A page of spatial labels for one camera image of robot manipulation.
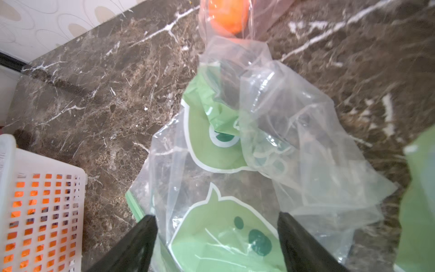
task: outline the dark brown marble surface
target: dark brown marble surface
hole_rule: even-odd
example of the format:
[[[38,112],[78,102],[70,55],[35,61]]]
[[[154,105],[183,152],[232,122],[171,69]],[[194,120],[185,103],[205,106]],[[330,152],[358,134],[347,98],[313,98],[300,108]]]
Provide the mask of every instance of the dark brown marble surface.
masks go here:
[[[135,224],[124,194],[196,73],[197,5],[145,1],[23,69],[3,131],[89,175],[84,269]],[[435,123],[435,1],[300,0],[263,40],[335,101],[367,160],[400,187],[385,220],[356,232],[346,262],[391,271],[410,181],[402,149]]]

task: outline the plastic bag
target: plastic bag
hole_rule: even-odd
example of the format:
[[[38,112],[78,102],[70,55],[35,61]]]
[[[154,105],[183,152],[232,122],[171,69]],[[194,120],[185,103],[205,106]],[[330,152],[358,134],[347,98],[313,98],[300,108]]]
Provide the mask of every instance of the plastic bag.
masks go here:
[[[199,33],[206,44],[216,35],[255,40],[293,2],[294,0],[201,0]]]
[[[215,37],[182,105],[127,193],[133,210],[156,215],[156,271],[284,271],[279,211],[344,262],[355,229],[382,219],[375,205],[395,186],[331,99],[265,43]]]

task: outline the orange in plastic bag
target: orange in plastic bag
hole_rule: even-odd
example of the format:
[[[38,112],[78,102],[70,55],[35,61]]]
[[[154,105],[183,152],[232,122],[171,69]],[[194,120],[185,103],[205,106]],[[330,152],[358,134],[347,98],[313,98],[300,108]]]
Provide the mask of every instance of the orange in plastic bag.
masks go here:
[[[240,33],[248,22],[250,0],[208,0],[211,26],[220,35]]]

